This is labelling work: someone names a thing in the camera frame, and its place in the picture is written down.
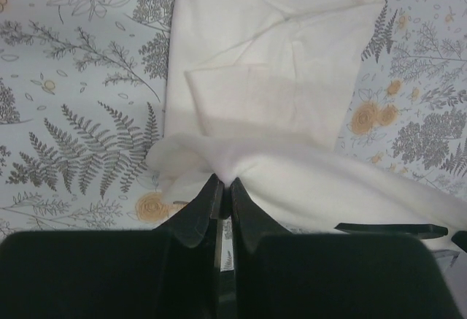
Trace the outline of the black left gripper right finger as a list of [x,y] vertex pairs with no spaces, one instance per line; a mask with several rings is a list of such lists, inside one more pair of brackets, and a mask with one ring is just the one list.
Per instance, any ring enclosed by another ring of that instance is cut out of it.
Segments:
[[425,241],[433,224],[340,223],[293,234],[230,187],[239,318],[459,318]]

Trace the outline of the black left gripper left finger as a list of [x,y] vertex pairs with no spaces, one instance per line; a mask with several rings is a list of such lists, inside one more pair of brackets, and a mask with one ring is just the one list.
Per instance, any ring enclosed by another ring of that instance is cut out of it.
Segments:
[[215,318],[223,184],[153,230],[23,231],[1,244],[3,318]]

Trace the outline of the white t-shirt with black print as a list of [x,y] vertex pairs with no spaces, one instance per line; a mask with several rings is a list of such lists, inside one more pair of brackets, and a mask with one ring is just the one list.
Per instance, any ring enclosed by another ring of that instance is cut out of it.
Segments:
[[164,204],[240,179],[287,226],[434,225],[454,249],[466,203],[334,148],[383,0],[175,0],[164,137],[147,165]]

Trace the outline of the floral patterned table mat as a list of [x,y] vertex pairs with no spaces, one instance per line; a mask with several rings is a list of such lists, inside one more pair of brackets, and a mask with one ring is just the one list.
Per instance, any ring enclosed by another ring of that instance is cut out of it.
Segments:
[[[1,0],[1,237],[155,228],[175,0]],[[335,152],[466,203],[466,0],[383,0]]]

